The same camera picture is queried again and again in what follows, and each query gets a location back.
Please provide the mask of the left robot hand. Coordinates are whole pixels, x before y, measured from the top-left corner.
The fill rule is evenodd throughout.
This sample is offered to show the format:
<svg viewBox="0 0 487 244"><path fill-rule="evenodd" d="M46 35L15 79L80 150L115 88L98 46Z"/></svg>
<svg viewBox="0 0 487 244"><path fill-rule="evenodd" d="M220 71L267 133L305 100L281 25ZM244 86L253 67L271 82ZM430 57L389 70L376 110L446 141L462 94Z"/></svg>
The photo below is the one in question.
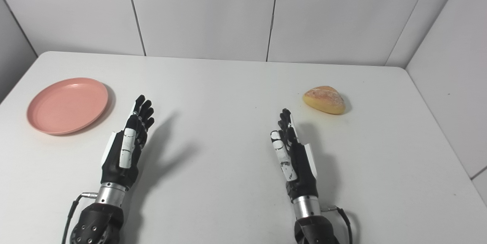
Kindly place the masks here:
<svg viewBox="0 0 487 244"><path fill-rule="evenodd" d="M140 95L134 102L124 128L112 133L104 152L101 183L114 183L127 190L135 184L142 149L148 139L148 130L154 124L151 100Z"/></svg>

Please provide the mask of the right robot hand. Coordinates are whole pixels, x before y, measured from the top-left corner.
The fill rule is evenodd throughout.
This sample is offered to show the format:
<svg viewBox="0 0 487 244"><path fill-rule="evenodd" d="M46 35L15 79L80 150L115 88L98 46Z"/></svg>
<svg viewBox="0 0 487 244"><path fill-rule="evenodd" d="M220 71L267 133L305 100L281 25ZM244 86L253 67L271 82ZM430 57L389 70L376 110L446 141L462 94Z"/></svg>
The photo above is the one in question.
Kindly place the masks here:
<svg viewBox="0 0 487 244"><path fill-rule="evenodd" d="M290 110L282 109L279 117L279 129L270 133L270 140L285 175L287 194L291 201L301 196L318 197L314 162L299 141Z"/></svg>

